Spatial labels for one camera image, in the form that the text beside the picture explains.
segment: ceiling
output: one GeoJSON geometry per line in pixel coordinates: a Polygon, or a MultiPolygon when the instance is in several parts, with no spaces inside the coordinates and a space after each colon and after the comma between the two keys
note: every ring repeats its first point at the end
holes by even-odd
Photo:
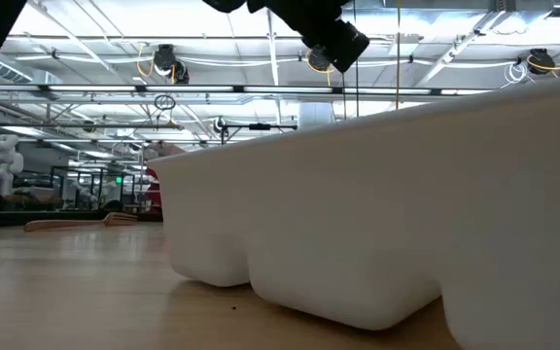
{"type": "MultiPolygon", "coordinates": [[[[156,73],[144,77],[131,59],[138,56],[150,58],[158,44],[168,43],[173,44],[177,56],[185,60],[191,85],[328,86],[326,74],[311,70],[299,60],[308,52],[299,35],[271,14],[275,58],[279,61],[278,81],[274,81],[266,11],[249,14],[246,7],[242,7],[227,15],[216,12],[201,0],[45,0],[41,3],[59,24],[26,6],[0,51],[0,60],[29,75],[46,71],[65,85],[167,84],[166,79],[156,73]],[[110,69],[99,62],[89,62],[91,57],[88,51],[75,44],[62,27],[78,37],[102,60],[111,61],[110,69]],[[61,59],[52,58],[53,51],[61,59]],[[114,60],[129,61],[115,63],[114,60]]],[[[486,16],[490,14],[485,3],[488,2],[407,1],[414,8],[401,10],[400,60],[405,62],[412,55],[414,63],[403,63],[398,75],[394,62],[397,59],[395,43],[399,27],[397,9],[391,8],[396,2],[359,1],[355,13],[350,6],[344,10],[343,18],[354,22],[359,30],[367,34],[371,44],[359,63],[344,77],[338,72],[330,74],[330,86],[391,88],[399,83],[401,87],[416,87],[443,54],[463,43],[474,28],[487,20],[486,16]],[[423,3],[436,4],[437,7],[416,8],[423,6],[423,3]]],[[[503,14],[495,26],[483,28],[484,35],[459,50],[451,63],[443,66],[422,87],[512,88],[515,84],[508,84],[509,65],[518,57],[526,58],[532,48],[547,49],[558,65],[560,17],[550,17],[550,10],[533,10],[503,14]]],[[[143,73],[151,70],[149,63],[140,63],[143,73]]],[[[522,77],[519,83],[556,79],[552,75],[529,78],[532,80],[522,77]]],[[[0,84],[8,83],[0,78],[0,84]]],[[[15,104],[15,98],[13,93],[0,93],[1,103],[16,105],[38,118],[45,116],[46,105],[15,104]]],[[[227,116],[238,123],[274,123],[278,117],[282,123],[294,123],[300,103],[303,101],[278,98],[277,102],[273,99],[255,99],[243,105],[213,103],[189,107],[207,126],[217,116],[227,116]]],[[[421,103],[406,102],[401,107],[418,104],[421,103]]],[[[333,106],[337,116],[345,114],[342,101],[334,102],[333,106]]],[[[52,107],[61,111],[66,105],[52,104],[52,107]]],[[[356,117],[355,102],[348,103],[347,107],[348,116],[356,117]]],[[[395,108],[395,103],[391,101],[363,101],[360,104],[360,116],[395,108]]],[[[83,120],[81,116],[98,120],[98,123],[131,123],[133,127],[137,121],[143,122],[147,118],[143,107],[135,103],[82,104],[75,107],[74,113],[63,113],[65,120],[72,123],[83,120]]],[[[169,117],[181,123],[186,130],[149,129],[136,135],[170,138],[177,137],[175,134],[180,135],[178,137],[192,137],[193,133],[210,139],[204,135],[204,128],[193,121],[191,114],[177,108],[169,117]]],[[[275,132],[244,131],[235,140],[275,132]]]]}

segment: white robot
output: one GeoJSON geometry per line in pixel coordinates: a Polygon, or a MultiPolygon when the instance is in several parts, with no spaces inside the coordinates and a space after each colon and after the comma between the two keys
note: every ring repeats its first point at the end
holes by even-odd
{"type": "Polygon", "coordinates": [[[15,135],[0,135],[0,193],[12,193],[14,174],[23,170],[23,156],[17,153],[18,137],[15,135]]]}

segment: white divided tray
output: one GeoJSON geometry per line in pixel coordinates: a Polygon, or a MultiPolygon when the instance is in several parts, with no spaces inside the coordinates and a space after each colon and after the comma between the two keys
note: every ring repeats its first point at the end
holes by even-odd
{"type": "Polygon", "coordinates": [[[560,349],[560,79],[151,162],[171,262],[367,330],[560,349]]]}

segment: wooden surface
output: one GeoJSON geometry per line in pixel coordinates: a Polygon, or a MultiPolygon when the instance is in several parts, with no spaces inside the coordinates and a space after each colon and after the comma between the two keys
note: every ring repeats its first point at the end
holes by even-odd
{"type": "Polygon", "coordinates": [[[166,245],[161,224],[0,228],[0,349],[459,349],[440,301],[359,331],[179,276],[166,245]]]}

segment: wooden table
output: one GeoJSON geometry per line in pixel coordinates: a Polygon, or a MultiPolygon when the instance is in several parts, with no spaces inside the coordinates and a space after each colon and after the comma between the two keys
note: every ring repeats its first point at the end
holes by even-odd
{"type": "Polygon", "coordinates": [[[0,228],[0,349],[459,349],[441,302],[385,332],[177,275],[161,224],[0,228]]]}

